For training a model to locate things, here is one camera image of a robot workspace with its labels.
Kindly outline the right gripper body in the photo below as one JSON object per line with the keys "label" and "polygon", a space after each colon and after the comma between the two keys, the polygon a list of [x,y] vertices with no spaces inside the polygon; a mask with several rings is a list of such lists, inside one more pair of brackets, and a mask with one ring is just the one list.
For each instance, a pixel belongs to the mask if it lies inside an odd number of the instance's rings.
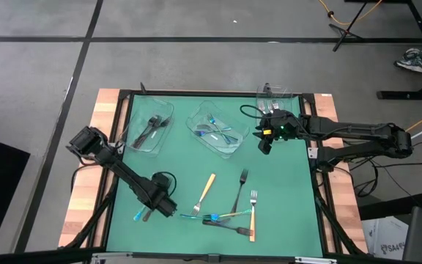
{"label": "right gripper body", "polygon": [[254,136],[268,142],[288,140],[288,111],[276,109],[273,113],[265,114],[255,127]]}

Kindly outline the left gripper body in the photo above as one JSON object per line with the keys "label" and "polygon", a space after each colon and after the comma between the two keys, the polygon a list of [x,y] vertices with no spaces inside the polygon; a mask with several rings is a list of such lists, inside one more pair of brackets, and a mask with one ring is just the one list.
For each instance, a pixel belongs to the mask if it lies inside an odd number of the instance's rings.
{"label": "left gripper body", "polygon": [[151,210],[157,210],[165,217],[173,216],[177,210],[176,202],[166,192],[154,195],[148,207]]}

